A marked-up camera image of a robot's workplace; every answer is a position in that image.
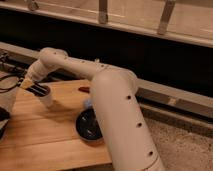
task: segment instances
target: wooden surface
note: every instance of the wooden surface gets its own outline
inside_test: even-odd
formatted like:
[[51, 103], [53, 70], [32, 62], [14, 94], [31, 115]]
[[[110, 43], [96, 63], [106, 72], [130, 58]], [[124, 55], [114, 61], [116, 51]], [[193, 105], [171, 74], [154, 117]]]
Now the wooden surface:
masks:
[[0, 170], [65, 170], [110, 163], [104, 142], [82, 141], [75, 120], [89, 95], [84, 80], [51, 83], [54, 105], [46, 108], [19, 90], [12, 118], [0, 140]]

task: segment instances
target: metal bar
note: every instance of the metal bar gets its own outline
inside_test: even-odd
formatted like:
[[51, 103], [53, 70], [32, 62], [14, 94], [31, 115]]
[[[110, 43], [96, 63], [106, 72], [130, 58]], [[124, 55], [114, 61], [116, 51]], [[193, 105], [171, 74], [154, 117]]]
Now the metal bar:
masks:
[[161, 16], [160, 24], [157, 30], [158, 34], [164, 35], [166, 33], [173, 9], [175, 7], [175, 2], [176, 0], [166, 0], [163, 14]]
[[213, 98], [139, 79], [137, 96], [213, 118]]
[[100, 24], [106, 24], [108, 22], [108, 0], [99, 0], [98, 22]]

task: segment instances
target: floor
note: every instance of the floor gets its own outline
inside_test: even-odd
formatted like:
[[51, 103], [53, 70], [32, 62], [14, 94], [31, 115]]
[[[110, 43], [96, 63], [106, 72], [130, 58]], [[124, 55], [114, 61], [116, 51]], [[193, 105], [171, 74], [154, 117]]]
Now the floor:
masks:
[[[0, 94], [0, 106], [11, 111], [16, 90]], [[213, 124], [141, 104], [145, 120], [168, 171], [213, 170]], [[112, 171], [112, 165], [75, 169]]]

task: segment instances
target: cable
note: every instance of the cable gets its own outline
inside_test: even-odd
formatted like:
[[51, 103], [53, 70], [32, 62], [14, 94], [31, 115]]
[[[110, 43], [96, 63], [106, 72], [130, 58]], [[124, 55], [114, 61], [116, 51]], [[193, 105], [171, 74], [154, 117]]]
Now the cable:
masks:
[[5, 76], [0, 78], [0, 84], [1, 84], [2, 81], [6, 80], [8, 78], [12, 78], [12, 77], [17, 78], [17, 81], [12, 86], [9, 86], [7, 88], [1, 88], [0, 87], [0, 93], [6, 93], [6, 92], [11, 91], [12, 89], [14, 89], [17, 86], [19, 86], [20, 82], [23, 80], [23, 77], [20, 76], [20, 75], [9, 74], [9, 75], [5, 75]]
[[9, 79], [9, 78], [12, 78], [12, 77], [16, 78], [17, 81], [14, 82], [14, 84], [12, 86], [9, 86], [9, 87], [6, 87], [6, 88], [0, 87], [0, 94], [9, 92], [9, 91], [13, 90], [14, 88], [16, 88], [17, 86], [19, 86], [20, 82], [23, 80], [24, 75], [26, 73], [26, 71], [24, 69], [20, 69], [17, 66], [14, 66], [10, 69], [8, 69], [8, 68], [6, 69], [5, 63], [7, 61], [9, 61], [9, 54], [7, 52], [0, 54], [0, 63], [1, 63], [2, 70], [5, 71], [5, 72], [12, 73], [12, 74], [5, 75], [5, 76], [1, 77], [0, 78], [0, 84], [3, 81], [5, 81], [6, 79]]

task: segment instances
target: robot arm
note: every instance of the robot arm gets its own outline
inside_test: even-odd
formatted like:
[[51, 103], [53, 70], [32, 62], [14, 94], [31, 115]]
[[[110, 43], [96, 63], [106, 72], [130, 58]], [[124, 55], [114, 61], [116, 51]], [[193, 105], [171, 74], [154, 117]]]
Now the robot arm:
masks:
[[135, 98], [138, 87], [133, 72], [45, 48], [30, 66], [26, 78], [40, 81], [58, 68], [91, 80], [96, 118], [116, 171], [164, 171]]

